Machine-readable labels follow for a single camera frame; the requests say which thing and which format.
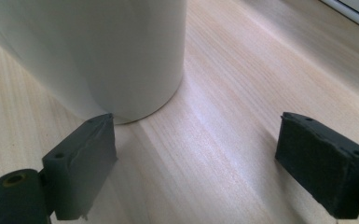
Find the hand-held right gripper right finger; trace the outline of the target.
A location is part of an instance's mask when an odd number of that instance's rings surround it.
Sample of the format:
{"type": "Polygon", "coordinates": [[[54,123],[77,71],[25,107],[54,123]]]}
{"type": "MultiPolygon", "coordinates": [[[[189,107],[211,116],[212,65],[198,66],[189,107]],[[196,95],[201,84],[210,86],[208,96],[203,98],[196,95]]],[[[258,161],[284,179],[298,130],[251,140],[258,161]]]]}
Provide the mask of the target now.
{"type": "Polygon", "coordinates": [[[275,159],[332,217],[358,218],[358,144],[315,119],[285,112],[275,159]]]}

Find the white cup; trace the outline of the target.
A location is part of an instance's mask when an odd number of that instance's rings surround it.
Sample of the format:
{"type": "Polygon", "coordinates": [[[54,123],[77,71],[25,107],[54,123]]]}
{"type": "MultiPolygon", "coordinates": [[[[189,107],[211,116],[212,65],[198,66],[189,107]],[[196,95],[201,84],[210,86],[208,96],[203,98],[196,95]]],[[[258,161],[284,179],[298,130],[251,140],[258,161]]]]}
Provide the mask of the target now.
{"type": "Polygon", "coordinates": [[[187,0],[0,0],[0,47],[82,119],[145,118],[184,73],[187,0]]]}

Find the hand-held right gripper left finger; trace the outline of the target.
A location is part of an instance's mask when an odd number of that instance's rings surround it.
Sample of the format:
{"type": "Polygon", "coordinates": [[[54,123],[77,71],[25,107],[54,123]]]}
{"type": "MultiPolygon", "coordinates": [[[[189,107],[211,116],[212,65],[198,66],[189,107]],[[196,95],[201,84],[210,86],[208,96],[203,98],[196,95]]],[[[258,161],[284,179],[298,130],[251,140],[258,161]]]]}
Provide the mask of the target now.
{"type": "Polygon", "coordinates": [[[85,216],[117,160],[113,116],[86,120],[42,159],[58,220],[85,216]]]}

